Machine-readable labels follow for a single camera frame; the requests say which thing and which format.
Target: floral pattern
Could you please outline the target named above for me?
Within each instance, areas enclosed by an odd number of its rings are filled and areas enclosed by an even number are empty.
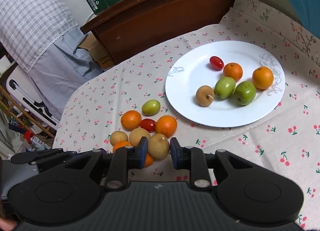
[[[165,94],[165,79],[185,53],[213,41],[245,41],[273,54],[283,67],[285,89],[281,102],[264,118],[236,128],[210,128],[179,115]],[[67,103],[53,147],[84,152],[96,148],[111,151],[112,132],[123,130],[121,115],[141,111],[157,99],[161,111],[172,115],[182,146],[205,153],[226,149],[299,184],[305,195],[297,224],[320,227],[320,49],[319,40],[274,8],[257,0],[236,0],[219,24],[208,25],[156,45],[109,69],[81,86]],[[212,184],[217,185],[212,170]],[[170,156],[143,170],[130,170],[129,180],[188,181],[186,170],[174,170]]]

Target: red tomato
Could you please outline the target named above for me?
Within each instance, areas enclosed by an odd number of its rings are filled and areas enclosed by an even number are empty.
[[[222,59],[220,59],[220,58],[217,57],[217,56],[212,56],[209,61],[210,61],[211,66],[212,66],[214,69],[222,70],[223,67],[224,67],[224,64],[223,64]]]
[[[140,123],[140,127],[147,130],[149,133],[156,131],[156,122],[152,119],[143,119]]]

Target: screw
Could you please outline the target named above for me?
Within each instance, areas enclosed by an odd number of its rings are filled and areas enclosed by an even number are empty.
[[[198,179],[194,182],[195,186],[198,188],[207,188],[210,186],[210,182],[206,179]]]
[[[107,187],[113,188],[113,189],[120,188],[122,185],[123,185],[122,182],[119,180],[111,180],[111,181],[108,181],[107,183]]]

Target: oval plate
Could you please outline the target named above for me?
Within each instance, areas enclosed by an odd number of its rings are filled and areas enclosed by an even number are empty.
[[[237,82],[252,81],[252,73],[266,66],[274,75],[273,85],[257,90],[255,99],[247,106],[237,105],[233,98],[216,98],[209,107],[195,102],[195,94],[203,85],[215,86],[223,72],[214,70],[209,59],[220,57],[224,64],[236,62],[243,69]],[[221,41],[202,45],[182,56],[170,69],[165,92],[173,108],[187,119],[207,126],[236,127],[257,121],[270,113],[282,98],[285,87],[284,72],[277,59],[265,49],[239,41]]]

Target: checkered cloth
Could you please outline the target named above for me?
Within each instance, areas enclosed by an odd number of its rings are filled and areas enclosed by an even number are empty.
[[[26,73],[76,25],[63,0],[0,0],[0,42]]]

